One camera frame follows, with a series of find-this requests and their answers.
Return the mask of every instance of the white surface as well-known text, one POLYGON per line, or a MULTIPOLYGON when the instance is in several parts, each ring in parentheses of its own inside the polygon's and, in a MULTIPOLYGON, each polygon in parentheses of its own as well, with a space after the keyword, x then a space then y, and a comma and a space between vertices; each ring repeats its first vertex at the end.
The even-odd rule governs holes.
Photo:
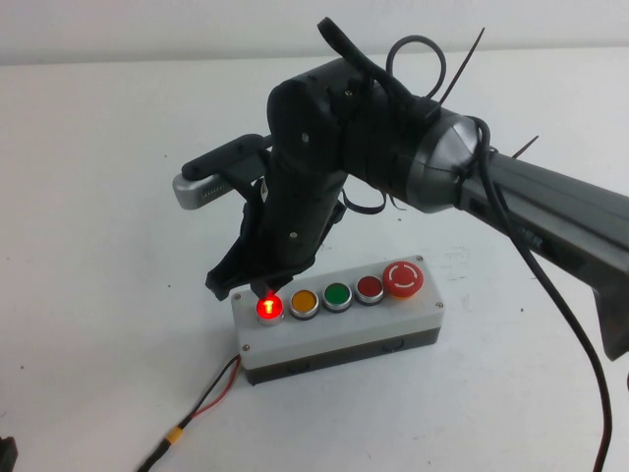
POLYGON ((370 53, 405 34, 466 50, 481 27, 484 49, 629 45, 626 0, 3 0, 0 64, 329 54, 324 17, 370 53))
MULTIPOLYGON (((0 68, 0 436, 18 440, 17 472, 132 470, 234 355, 229 303, 203 283, 242 200, 184 211, 171 180, 267 131, 271 88, 321 61, 0 68)), ((420 92, 435 62, 402 56, 397 70, 420 92)), ((626 194, 628 83, 629 49, 482 52, 447 104, 484 117, 501 151, 540 134, 524 159, 626 194)), ((348 192, 379 199, 356 181, 348 192)), ((449 307, 434 346, 239 378, 155 471, 591 470, 592 370, 495 231, 456 210, 349 212, 305 276, 414 253, 449 307)), ((550 274, 604 357, 590 290, 550 274)), ((607 470, 625 470, 629 357, 603 364, 607 470)))
POLYGON ((240 295, 240 299, 232 298, 232 310, 238 338, 235 349, 240 349, 245 344, 251 346, 249 351, 241 352, 245 369, 272 366, 337 349, 435 329, 441 326, 444 312, 443 308, 438 309, 435 306, 443 299, 427 263, 416 261, 415 256, 297 280, 277 292, 282 300, 285 316, 280 324, 274 326, 264 326, 257 320, 257 296, 254 292, 245 290, 240 295), (340 282, 348 287, 356 287, 364 276, 382 277, 385 267, 401 260, 416 264, 425 276, 424 285, 409 300, 385 296, 380 303, 371 307, 354 300, 347 311, 338 314, 330 313, 322 306, 323 292, 330 283, 340 282), (299 290, 312 290, 319 297, 321 307, 312 320, 295 320, 290 314, 291 297, 299 290))

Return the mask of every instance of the emergency stop button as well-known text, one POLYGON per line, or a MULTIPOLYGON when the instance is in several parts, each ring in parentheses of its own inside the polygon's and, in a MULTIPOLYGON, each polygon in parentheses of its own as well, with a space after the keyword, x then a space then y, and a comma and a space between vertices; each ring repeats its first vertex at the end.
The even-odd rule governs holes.
POLYGON ((424 275, 413 263, 398 261, 386 267, 382 282, 386 291, 394 297, 409 298, 424 285, 424 275))

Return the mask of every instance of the black wire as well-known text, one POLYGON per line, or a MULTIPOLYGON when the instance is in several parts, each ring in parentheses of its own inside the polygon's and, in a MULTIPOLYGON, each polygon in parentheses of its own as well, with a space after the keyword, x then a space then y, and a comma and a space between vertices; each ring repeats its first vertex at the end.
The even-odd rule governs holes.
MULTIPOLYGON (((214 382, 212 382, 212 384, 209 386, 209 388, 205 391, 205 393, 203 394, 203 396, 200 398, 199 402, 197 402, 197 404, 195 405, 195 407, 191 410, 191 412, 183 419, 181 420, 181 422, 179 423, 178 428, 180 429, 184 429, 186 428, 189 423, 193 420, 193 415, 195 413, 197 413, 197 411, 200 409, 200 407, 203 405, 203 402, 205 401, 205 399, 207 398, 207 396, 214 390, 214 388, 216 387, 216 385, 220 382, 220 380, 222 379, 222 377, 225 375, 225 373, 227 372, 227 369, 229 369, 229 366, 231 366, 234 362, 236 362, 238 360, 240 356, 234 356, 225 367, 223 367, 223 370, 220 371, 220 374, 218 374, 218 377, 214 380, 214 382)), ((151 455, 149 457, 146 458, 146 460, 144 461, 144 463, 138 468, 137 472, 148 472, 150 470, 150 468, 155 465, 155 463, 162 458, 162 456, 168 451, 168 449, 170 448, 170 442, 167 441, 166 439, 161 440, 161 442, 157 445, 157 447, 155 448, 155 450, 151 453, 151 455)))
POLYGON ((199 410, 199 408, 203 405, 203 402, 205 401, 205 399, 207 398, 207 396, 214 390, 214 388, 216 387, 216 384, 218 384, 220 382, 220 380, 222 379, 222 377, 225 375, 225 373, 227 372, 227 369, 229 369, 229 366, 231 366, 233 363, 235 363, 238 358, 240 357, 240 355, 236 355, 234 357, 232 357, 230 359, 230 361, 225 365, 225 367, 223 367, 223 370, 220 371, 220 374, 218 374, 218 377, 214 380, 214 382, 212 382, 212 384, 207 388, 207 390, 205 391, 205 393, 203 394, 203 396, 200 398, 200 400, 197 402, 197 404, 195 405, 195 407, 191 410, 191 412, 188 414, 188 416, 191 417, 197 413, 197 410, 199 410))
POLYGON ((500 191, 499 187, 491 180, 491 176, 489 174, 489 140, 490 133, 488 125, 481 120, 480 118, 470 117, 472 118, 479 129, 481 130, 481 142, 479 144, 479 148, 477 151, 478 159, 479 159, 479 168, 481 171, 481 180, 483 181, 483 187, 486 191, 487 200, 493 209, 496 217, 498 218, 499 224, 502 225, 506 234, 511 239, 511 242, 516 247, 522 258, 524 259, 527 266, 533 273, 533 275, 538 279, 540 284, 546 293, 550 296, 554 304, 557 306, 561 315, 565 321, 568 322, 572 331, 577 336, 577 339, 581 343, 583 350, 586 352, 590 363, 592 364, 592 368, 594 370, 595 376, 597 378, 597 383, 599 385, 600 392, 600 404, 602 407, 602 419, 603 419, 603 427, 602 427, 602 436, 600 438, 600 447, 599 453, 597 454, 597 460, 595 462, 594 471, 601 472, 605 458, 607 456, 607 451, 609 450, 609 443, 611 442, 611 432, 612 432, 612 418, 611 418, 611 402, 609 400, 609 390, 607 388, 607 381, 605 379, 605 373, 602 369, 602 365, 600 363, 599 356, 597 355, 597 351, 595 350, 592 342, 583 331, 583 328, 579 324, 579 321, 570 310, 570 307, 565 302, 559 291, 553 285, 552 281, 548 278, 546 273, 543 271, 542 267, 535 259, 531 250, 526 246, 526 244, 520 239, 518 233, 514 230, 513 224, 509 218, 508 214, 508 206, 506 201, 504 200, 504 196, 500 191))
POLYGON ((402 39, 397 41, 395 44, 393 44, 393 46, 389 50, 389 53, 386 56, 386 66, 384 69, 386 70, 386 72, 388 72, 392 76, 393 75, 393 59, 395 59, 395 55, 403 46, 410 44, 412 42, 425 44, 430 49, 432 49, 434 53, 436 54, 436 57, 439 58, 439 64, 440 64, 439 78, 436 80, 436 84, 434 85, 432 90, 429 91, 428 94, 426 95, 426 98, 432 98, 439 91, 439 89, 441 89, 441 86, 443 85, 443 81, 445 80, 445 67, 446 67, 445 55, 443 54, 443 51, 441 50, 441 48, 432 39, 429 39, 425 36, 419 36, 417 34, 403 37, 402 39))
POLYGON ((316 27, 332 49, 357 70, 376 80, 389 97, 395 98, 404 107, 413 105, 413 94, 395 77, 374 64, 334 22, 324 18, 316 27))

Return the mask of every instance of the black cable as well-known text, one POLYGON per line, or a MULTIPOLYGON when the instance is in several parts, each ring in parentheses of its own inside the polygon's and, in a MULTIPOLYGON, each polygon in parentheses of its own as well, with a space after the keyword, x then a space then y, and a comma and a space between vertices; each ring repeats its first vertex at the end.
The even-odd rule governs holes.
POLYGON ((542 267, 531 253, 531 250, 520 239, 520 236, 514 230, 513 224, 508 214, 509 209, 506 201, 504 200, 504 196, 502 195, 499 187, 497 187, 496 184, 491 180, 491 176, 489 174, 489 126, 480 118, 470 118, 475 121, 482 133, 481 142, 479 143, 479 147, 477 148, 477 156, 479 160, 481 180, 483 181, 483 187, 485 188, 487 200, 493 212, 495 213, 495 216, 498 218, 499 224, 502 225, 507 236, 509 236, 511 242, 516 247, 527 266, 529 266, 529 269, 531 270, 533 275, 538 279, 543 289, 550 296, 554 304, 561 312, 561 315, 563 315, 565 321, 567 321, 572 328, 572 331, 577 336, 577 339, 581 343, 583 350, 586 352, 586 355, 588 356, 588 359, 592 364, 592 368, 594 370, 595 376, 597 378, 597 383, 599 385, 600 404, 602 407, 603 418, 599 453, 597 454, 597 460, 595 462, 593 470, 595 472, 601 472, 604 466, 605 458, 607 456, 607 451, 609 450, 609 443, 611 442, 612 418, 609 390, 607 388, 607 381, 605 379, 604 370, 602 369, 599 356, 597 355, 597 351, 592 345, 592 342, 579 324, 579 321, 572 313, 572 310, 570 310, 568 304, 565 302, 552 281, 543 271, 542 267))
POLYGON ((358 71, 377 81, 389 97, 398 100, 402 106, 413 105, 413 94, 395 77, 374 64, 334 22, 324 18, 316 27, 332 49, 358 71))
MULTIPOLYGON (((223 370, 220 371, 220 374, 218 374, 218 377, 214 380, 214 382, 212 382, 212 384, 209 386, 209 388, 205 391, 203 396, 200 398, 199 402, 195 405, 195 407, 191 410, 191 412, 183 420, 181 420, 179 425, 177 425, 177 428, 179 430, 183 430, 184 428, 186 428, 190 424, 190 422, 193 420, 193 415, 195 413, 197 413, 197 411, 203 405, 203 402, 205 401, 207 396, 214 390, 216 385, 220 382, 221 378, 227 372, 227 369, 229 369, 229 366, 231 366, 234 362, 236 362, 239 357, 240 356, 234 356, 227 363, 227 365, 225 367, 223 367, 223 370)), ((137 472, 148 472, 150 470, 150 468, 153 465, 155 465, 155 463, 159 459, 161 459, 162 456, 168 451, 168 449, 170 448, 170 446, 171 446, 171 444, 173 442, 174 441, 172 441, 172 440, 169 441, 168 436, 166 438, 164 438, 163 440, 161 440, 161 442, 155 448, 155 450, 152 452, 152 454, 149 457, 147 457, 146 460, 144 461, 144 463, 138 468, 137 472)))
POLYGON ((199 410, 200 406, 203 405, 203 402, 205 401, 207 396, 214 390, 214 388, 216 387, 216 384, 218 384, 220 382, 220 380, 222 379, 222 377, 225 375, 225 373, 227 372, 227 369, 229 369, 229 366, 231 366, 233 363, 235 363, 238 360, 239 357, 240 357, 240 355, 236 355, 236 356, 232 357, 229 360, 229 362, 225 365, 225 367, 223 367, 223 370, 220 371, 220 374, 218 374, 218 377, 207 388, 207 390, 205 391, 203 396, 200 398, 200 400, 197 402, 195 407, 191 410, 191 412, 188 414, 188 416, 186 418, 190 417, 192 419, 192 416, 195 413, 197 413, 197 410, 199 410))
POLYGON ((433 98, 434 95, 439 91, 439 89, 441 89, 441 86, 443 85, 443 81, 445 80, 446 63, 445 63, 445 55, 443 54, 443 51, 436 44, 436 42, 434 42, 432 39, 429 39, 425 36, 419 36, 417 34, 403 37, 402 39, 397 41, 395 44, 393 44, 393 46, 389 50, 389 53, 386 55, 386 66, 384 69, 391 76, 393 76, 393 59, 395 59, 395 55, 403 46, 410 44, 412 42, 425 44, 430 49, 432 49, 434 53, 436 54, 436 57, 439 58, 439 65, 440 65, 439 78, 436 80, 436 84, 434 85, 432 90, 429 91, 426 95, 426 98, 433 98))

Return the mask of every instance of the red illuminated button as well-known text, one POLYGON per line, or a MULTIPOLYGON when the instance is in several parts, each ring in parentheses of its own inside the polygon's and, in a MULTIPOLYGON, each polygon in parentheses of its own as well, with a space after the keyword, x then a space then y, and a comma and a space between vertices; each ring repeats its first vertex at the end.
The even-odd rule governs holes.
POLYGON ((282 301, 275 295, 269 295, 257 301, 257 320, 263 325, 277 325, 284 318, 282 301))
POLYGON ((363 305, 375 305, 382 301, 384 288, 379 278, 368 275, 356 284, 356 299, 363 305))
POLYGON ((424 285, 424 275, 416 265, 398 261, 386 267, 382 281, 386 291, 394 297, 409 298, 424 285))

